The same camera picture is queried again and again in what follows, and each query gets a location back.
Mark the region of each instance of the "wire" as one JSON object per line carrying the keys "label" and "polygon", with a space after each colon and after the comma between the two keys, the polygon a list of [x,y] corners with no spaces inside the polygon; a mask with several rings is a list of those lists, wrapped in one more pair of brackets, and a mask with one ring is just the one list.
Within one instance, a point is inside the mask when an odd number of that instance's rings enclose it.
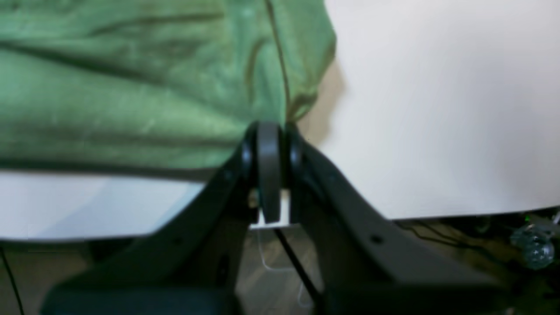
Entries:
{"label": "wire", "polygon": [[303,266],[301,266],[299,260],[297,259],[296,254],[293,252],[292,248],[288,244],[288,241],[286,240],[284,233],[282,233],[282,230],[280,229],[274,229],[274,233],[276,233],[276,237],[278,237],[280,243],[282,243],[282,247],[284,247],[284,251],[290,258],[290,261],[292,262],[293,267],[296,269],[297,274],[300,276],[301,281],[304,283],[305,288],[309,293],[309,296],[312,298],[314,302],[318,302],[320,299],[320,294],[317,291],[317,288],[313,285],[313,282],[307,276]]}
{"label": "wire", "polygon": [[503,261],[499,260],[498,258],[496,258],[490,251],[488,251],[486,248],[482,247],[482,246],[478,246],[478,245],[470,245],[464,242],[461,242],[458,239],[455,239],[453,237],[450,237],[448,235],[442,234],[441,232],[437,231],[436,229],[432,228],[431,226],[418,221],[422,226],[427,227],[430,231],[434,232],[435,234],[447,239],[447,240],[451,240],[452,242],[447,242],[441,239],[437,239],[437,238],[431,238],[431,237],[425,237],[420,235],[420,233],[418,233],[418,231],[416,231],[413,228],[409,228],[409,227],[404,227],[400,224],[397,224],[398,227],[400,227],[401,229],[404,230],[409,230],[412,233],[414,233],[414,235],[416,235],[417,238],[419,239],[423,239],[423,240],[427,240],[429,242],[433,242],[433,243],[438,243],[438,244],[442,244],[442,245],[446,245],[446,246],[450,246],[450,247],[455,247],[455,248],[464,248],[464,249],[471,249],[479,254],[481,254],[482,256],[484,256],[486,259],[492,261],[493,263],[496,263],[498,265],[501,265],[505,268],[509,268]]}
{"label": "wire", "polygon": [[264,259],[263,245],[262,245],[262,242],[261,242],[261,239],[260,239],[260,230],[256,231],[256,238],[257,238],[257,243],[259,244],[260,261],[263,263],[263,266],[266,270],[271,271],[271,272],[296,271],[296,269],[293,268],[293,267],[272,268],[272,267],[268,266],[267,262]]}
{"label": "wire", "polygon": [[431,232],[433,232],[434,234],[438,235],[439,237],[445,238],[445,239],[450,240],[450,241],[452,241],[452,242],[462,243],[462,244],[468,245],[468,244],[466,244],[466,243],[464,243],[464,242],[461,242],[460,240],[458,240],[458,239],[456,239],[456,238],[453,238],[453,237],[451,237],[451,236],[449,236],[449,235],[445,235],[445,234],[441,233],[440,231],[434,229],[433,227],[427,225],[426,223],[424,223],[424,222],[422,222],[422,221],[415,220],[414,222],[418,223],[419,225],[422,225],[423,227],[425,227],[426,229],[430,230]]}
{"label": "wire", "polygon": [[301,284],[300,284],[300,291],[299,291],[299,293],[297,293],[297,305],[299,305],[301,308],[310,309],[310,308],[313,307],[313,301],[311,301],[307,304],[304,304],[301,301],[301,296],[302,296],[303,292],[304,292],[304,282],[302,281]]}
{"label": "wire", "polygon": [[6,254],[4,253],[4,248],[2,247],[0,247],[0,256],[2,256],[2,261],[4,262],[4,266],[6,267],[6,271],[8,272],[8,277],[10,278],[10,282],[12,284],[13,293],[16,295],[17,306],[20,308],[20,314],[25,315],[24,306],[21,304],[20,292],[17,290],[16,280],[13,278],[12,270],[10,269],[10,265],[8,264],[8,259],[6,258]]}

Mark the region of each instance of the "green fabric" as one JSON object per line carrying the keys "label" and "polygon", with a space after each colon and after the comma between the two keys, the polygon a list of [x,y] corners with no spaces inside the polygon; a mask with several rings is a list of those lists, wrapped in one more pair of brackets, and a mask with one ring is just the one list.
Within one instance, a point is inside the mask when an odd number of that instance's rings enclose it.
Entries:
{"label": "green fabric", "polygon": [[334,43],[323,0],[0,0],[0,159],[218,166]]}

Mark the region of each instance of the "black cable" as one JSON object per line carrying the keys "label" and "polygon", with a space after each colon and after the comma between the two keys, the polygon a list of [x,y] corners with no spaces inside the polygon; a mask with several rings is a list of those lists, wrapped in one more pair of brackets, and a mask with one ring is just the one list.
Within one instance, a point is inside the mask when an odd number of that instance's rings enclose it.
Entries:
{"label": "black cable", "polygon": [[307,273],[305,272],[304,268],[301,266],[299,260],[297,259],[296,254],[293,252],[292,248],[290,247],[290,244],[288,244],[288,241],[286,240],[284,233],[282,233],[280,229],[274,229],[274,232],[276,233],[276,236],[280,240],[280,243],[282,244],[284,251],[286,251],[286,254],[288,254],[288,258],[290,258],[290,261],[292,262],[293,267],[296,269],[297,274],[300,276],[301,281],[304,283],[307,292],[309,292],[309,296],[311,296],[312,300],[315,302],[315,305],[320,305],[320,303],[318,303],[320,298],[319,291],[317,291],[317,288],[313,285],[313,282],[311,282],[311,280],[307,276]]}
{"label": "black cable", "polygon": [[450,240],[450,241],[452,241],[452,242],[462,243],[462,244],[468,245],[468,244],[466,244],[466,243],[464,243],[464,242],[461,242],[460,240],[458,240],[458,239],[456,239],[456,238],[453,238],[453,237],[451,237],[451,236],[449,236],[449,235],[445,235],[445,234],[441,233],[440,231],[434,229],[433,227],[427,225],[426,223],[424,223],[424,222],[422,222],[422,221],[415,220],[414,222],[415,222],[415,223],[418,223],[419,225],[422,225],[423,227],[425,227],[426,229],[430,230],[431,232],[433,232],[434,234],[438,235],[438,236],[441,237],[441,238],[445,238],[445,239]]}
{"label": "black cable", "polygon": [[477,252],[477,253],[483,255],[486,259],[488,259],[488,260],[490,260],[490,261],[492,261],[492,262],[494,262],[494,263],[496,263],[496,264],[498,264],[498,265],[501,265],[501,266],[503,266],[503,267],[505,267],[505,268],[509,268],[503,261],[501,261],[501,260],[499,260],[498,258],[496,258],[496,257],[495,257],[490,251],[488,251],[486,248],[484,248],[484,247],[482,247],[482,246],[478,246],[478,245],[470,245],[470,244],[467,244],[467,243],[463,243],[463,242],[461,242],[461,241],[459,241],[459,240],[457,240],[457,239],[454,239],[454,238],[452,238],[452,237],[450,237],[450,236],[448,236],[448,235],[442,234],[442,233],[439,232],[439,231],[435,232],[436,230],[435,230],[434,228],[432,228],[431,226],[428,227],[428,229],[429,229],[430,231],[434,231],[437,235],[439,235],[439,236],[441,236],[441,237],[443,237],[443,238],[445,238],[445,239],[447,239],[447,240],[452,240],[452,241],[454,241],[455,243],[446,242],[446,241],[444,241],[444,240],[437,239],[437,238],[431,238],[431,237],[422,236],[422,235],[420,235],[420,234],[418,233],[418,231],[416,231],[415,229],[413,229],[413,228],[408,228],[408,227],[404,227],[404,226],[402,226],[402,225],[400,225],[400,224],[397,224],[397,226],[400,227],[401,229],[411,231],[411,232],[414,233],[414,235],[416,235],[416,237],[419,238],[419,239],[423,239],[423,240],[427,240],[427,241],[429,241],[429,242],[434,242],[434,243],[438,243],[438,244],[442,244],[442,245],[446,245],[446,246],[450,246],[450,247],[455,247],[455,248],[470,249],[470,250],[473,250],[473,251],[475,251],[475,252]]}
{"label": "black cable", "polygon": [[6,267],[6,271],[8,272],[10,282],[12,283],[13,293],[16,295],[17,306],[20,308],[20,314],[25,315],[24,306],[21,304],[20,292],[17,290],[16,280],[13,278],[12,270],[10,269],[10,266],[8,264],[8,259],[6,258],[6,254],[4,253],[4,248],[2,247],[0,247],[0,256],[2,256],[2,261],[4,262],[4,266]]}

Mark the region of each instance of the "white cable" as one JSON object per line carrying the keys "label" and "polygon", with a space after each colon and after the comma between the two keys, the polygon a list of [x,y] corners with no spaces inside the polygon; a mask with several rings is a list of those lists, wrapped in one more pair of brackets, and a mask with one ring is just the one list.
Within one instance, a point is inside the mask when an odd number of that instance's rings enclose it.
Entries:
{"label": "white cable", "polygon": [[267,265],[267,263],[264,260],[264,254],[263,254],[263,245],[261,243],[260,240],[260,230],[256,231],[256,237],[257,237],[257,243],[259,244],[259,253],[260,253],[260,261],[262,261],[263,266],[266,270],[271,271],[271,272],[287,272],[287,271],[296,271],[295,268],[293,267],[286,267],[286,268],[272,268],[270,266]]}
{"label": "white cable", "polygon": [[[272,268],[272,267],[268,266],[267,263],[264,260],[263,246],[262,246],[262,241],[260,239],[260,230],[256,231],[256,237],[257,237],[257,243],[259,245],[260,261],[263,263],[263,266],[266,270],[271,271],[271,272],[287,272],[287,271],[295,271],[296,270],[293,267]],[[300,284],[300,290],[297,293],[297,305],[299,305],[301,308],[310,309],[310,308],[313,307],[313,301],[311,301],[311,303],[304,304],[301,301],[301,296],[302,296],[303,292],[304,292],[304,282],[302,281],[301,284]]]}
{"label": "white cable", "polygon": [[313,301],[311,301],[311,303],[309,304],[304,304],[301,301],[301,294],[304,292],[304,282],[302,281],[300,284],[300,292],[297,294],[297,305],[299,305],[301,308],[306,308],[306,309],[310,309],[313,307]]}

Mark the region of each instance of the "black plastic part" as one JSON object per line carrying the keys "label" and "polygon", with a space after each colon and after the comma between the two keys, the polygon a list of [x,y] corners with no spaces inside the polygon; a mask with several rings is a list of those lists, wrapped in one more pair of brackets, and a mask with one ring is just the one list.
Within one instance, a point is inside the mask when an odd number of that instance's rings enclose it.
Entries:
{"label": "black plastic part", "polygon": [[[42,314],[238,314],[234,288],[242,244],[256,216],[248,194],[258,186],[265,217],[277,220],[283,171],[292,222],[314,242],[325,282],[321,293],[310,289],[316,314],[505,309],[504,292],[492,279],[403,235],[295,126],[288,125],[284,136],[287,152],[280,149],[278,126],[253,124],[190,206],[154,235],[56,286]],[[283,158],[289,169],[281,169]]]}
{"label": "black plastic part", "polygon": [[90,258],[94,263],[100,263],[107,258],[123,251],[126,247],[129,247],[133,238],[122,238],[122,239],[108,239],[108,240],[93,240],[88,242],[88,250],[90,253]]}
{"label": "black plastic part", "polygon": [[260,123],[256,136],[258,186],[265,223],[280,221],[282,189],[280,129],[272,122]]}

